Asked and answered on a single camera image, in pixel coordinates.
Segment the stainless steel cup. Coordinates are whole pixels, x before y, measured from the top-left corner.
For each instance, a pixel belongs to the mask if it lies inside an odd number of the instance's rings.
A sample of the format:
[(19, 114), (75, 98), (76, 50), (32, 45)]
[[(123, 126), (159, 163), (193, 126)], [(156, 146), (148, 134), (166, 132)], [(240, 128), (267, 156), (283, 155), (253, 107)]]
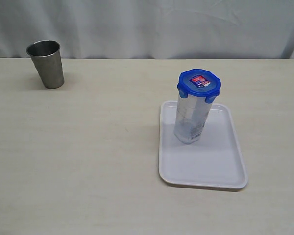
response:
[(47, 89), (57, 89), (64, 85), (60, 44), (53, 40), (32, 43), (26, 49), (40, 78)]

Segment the white rectangular plastic tray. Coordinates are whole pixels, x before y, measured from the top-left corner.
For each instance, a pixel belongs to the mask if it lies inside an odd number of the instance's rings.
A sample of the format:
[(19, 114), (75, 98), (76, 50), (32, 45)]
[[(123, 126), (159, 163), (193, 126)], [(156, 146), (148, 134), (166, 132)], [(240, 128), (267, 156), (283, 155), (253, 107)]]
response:
[(173, 133), (176, 101), (160, 108), (158, 172), (170, 185), (241, 190), (248, 183), (230, 109), (214, 103), (200, 139), (183, 144)]

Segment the blue clip-lock lid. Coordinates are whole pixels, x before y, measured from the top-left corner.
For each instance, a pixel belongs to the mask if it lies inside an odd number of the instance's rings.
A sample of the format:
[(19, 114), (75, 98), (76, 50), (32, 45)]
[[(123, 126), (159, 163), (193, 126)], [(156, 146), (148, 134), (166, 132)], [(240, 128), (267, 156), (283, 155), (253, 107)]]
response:
[(220, 94), (221, 81), (210, 71), (191, 69), (180, 74), (177, 89), (181, 98), (191, 95), (211, 104)]

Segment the clear tall plastic container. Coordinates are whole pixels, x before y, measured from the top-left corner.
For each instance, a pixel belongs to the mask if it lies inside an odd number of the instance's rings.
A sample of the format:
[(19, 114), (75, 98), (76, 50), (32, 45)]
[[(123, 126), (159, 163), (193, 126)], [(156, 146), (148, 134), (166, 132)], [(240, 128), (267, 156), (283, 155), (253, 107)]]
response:
[(174, 134), (182, 143), (199, 140), (212, 106), (205, 100), (206, 97), (192, 95), (178, 97)]

